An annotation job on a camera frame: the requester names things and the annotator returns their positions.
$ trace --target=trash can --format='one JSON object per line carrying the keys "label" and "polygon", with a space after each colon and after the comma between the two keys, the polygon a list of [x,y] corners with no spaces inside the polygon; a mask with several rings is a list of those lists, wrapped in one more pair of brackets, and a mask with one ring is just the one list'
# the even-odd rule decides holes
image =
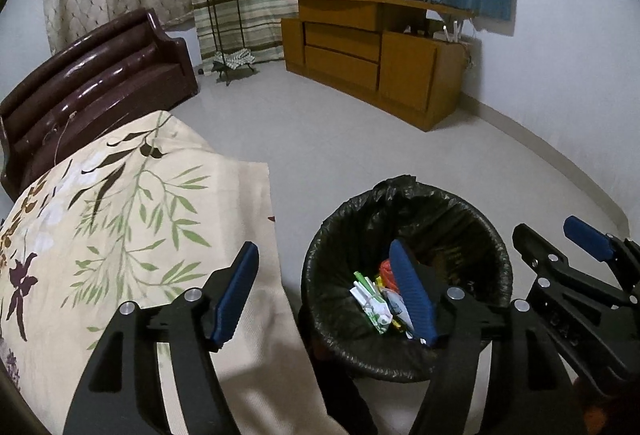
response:
{"label": "trash can", "polygon": [[450,285],[489,304],[508,306],[511,264],[500,235],[480,211],[408,175],[351,198],[322,223],[302,274],[303,310],[312,332],[358,375],[425,381],[439,350],[395,329],[380,335],[350,294],[353,272],[373,279],[395,238],[403,238],[420,263],[437,265]]}

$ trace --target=blue rubber tip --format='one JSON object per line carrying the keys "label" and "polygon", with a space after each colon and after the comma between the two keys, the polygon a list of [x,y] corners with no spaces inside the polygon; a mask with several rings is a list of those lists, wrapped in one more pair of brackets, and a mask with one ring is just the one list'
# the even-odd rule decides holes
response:
{"label": "blue rubber tip", "polygon": [[389,261],[400,296],[414,325],[414,334],[432,347],[438,341],[435,307],[415,272],[411,256],[399,240],[391,242]]}
{"label": "blue rubber tip", "polygon": [[236,332],[242,309],[258,274],[258,247],[249,242],[248,248],[231,277],[228,287],[216,308],[216,328],[211,340],[219,347],[229,341]]}
{"label": "blue rubber tip", "polygon": [[578,217],[571,215],[564,221],[564,236],[578,247],[585,250],[598,261],[609,261],[614,257],[611,242],[595,227],[582,222]]}

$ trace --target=sofa backrest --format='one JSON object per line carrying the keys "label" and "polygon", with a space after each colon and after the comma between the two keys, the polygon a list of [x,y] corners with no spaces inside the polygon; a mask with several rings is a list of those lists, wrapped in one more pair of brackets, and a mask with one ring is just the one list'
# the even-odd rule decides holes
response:
{"label": "sofa backrest", "polygon": [[80,38],[34,70],[0,104],[12,155],[26,161],[73,112],[158,61],[146,9]]}

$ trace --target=tiled floor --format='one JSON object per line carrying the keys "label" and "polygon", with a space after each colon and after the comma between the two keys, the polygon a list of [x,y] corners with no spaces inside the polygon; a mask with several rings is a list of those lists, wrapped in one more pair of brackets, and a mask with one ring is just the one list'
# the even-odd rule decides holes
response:
{"label": "tiled floor", "polygon": [[[456,193],[491,220],[510,249],[514,297],[526,297],[534,273],[511,246],[526,222],[565,252],[574,267],[615,283],[562,235],[576,215],[615,232],[605,214],[562,174],[493,126],[462,111],[436,130],[413,126],[329,87],[286,72],[275,62],[230,86],[198,79],[200,94],[175,109],[220,154],[269,164],[282,279],[294,307],[309,241],[341,202],[374,184],[409,173]],[[483,352],[468,432],[475,433],[490,355]],[[407,433],[425,384],[359,383],[381,433]]]}

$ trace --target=cabinet top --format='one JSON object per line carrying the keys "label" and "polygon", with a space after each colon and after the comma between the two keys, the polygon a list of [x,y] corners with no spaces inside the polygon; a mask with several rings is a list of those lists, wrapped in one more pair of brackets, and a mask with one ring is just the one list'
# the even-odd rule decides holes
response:
{"label": "cabinet top", "polygon": [[463,18],[472,18],[476,16],[474,11],[470,11],[469,9],[459,9],[452,8],[451,6],[446,6],[444,4],[433,4],[431,2],[425,2],[423,0],[351,0],[353,2],[376,2],[378,4],[390,4],[393,6],[403,6],[406,8],[417,8],[417,9],[431,9],[436,12],[441,12],[444,14],[451,14],[453,16],[462,16]]}

